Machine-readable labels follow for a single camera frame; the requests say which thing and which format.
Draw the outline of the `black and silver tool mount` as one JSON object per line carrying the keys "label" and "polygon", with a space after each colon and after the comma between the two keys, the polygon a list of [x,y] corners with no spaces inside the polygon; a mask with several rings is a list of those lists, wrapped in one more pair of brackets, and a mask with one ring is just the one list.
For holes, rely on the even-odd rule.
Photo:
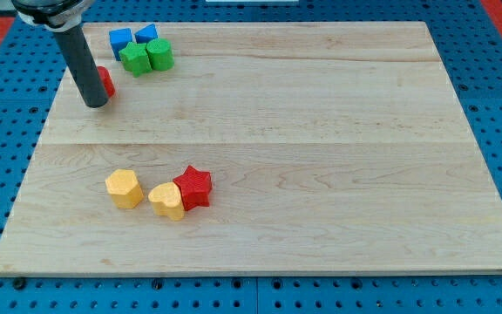
{"label": "black and silver tool mount", "polygon": [[26,24],[65,32],[80,25],[83,13],[95,0],[11,0],[11,3]]}

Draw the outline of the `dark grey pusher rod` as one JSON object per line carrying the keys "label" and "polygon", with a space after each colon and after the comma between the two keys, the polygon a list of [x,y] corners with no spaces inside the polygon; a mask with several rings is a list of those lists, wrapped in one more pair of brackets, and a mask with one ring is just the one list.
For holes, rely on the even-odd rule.
{"label": "dark grey pusher rod", "polygon": [[85,105],[90,108],[104,106],[109,96],[81,26],[55,32],[54,38]]}

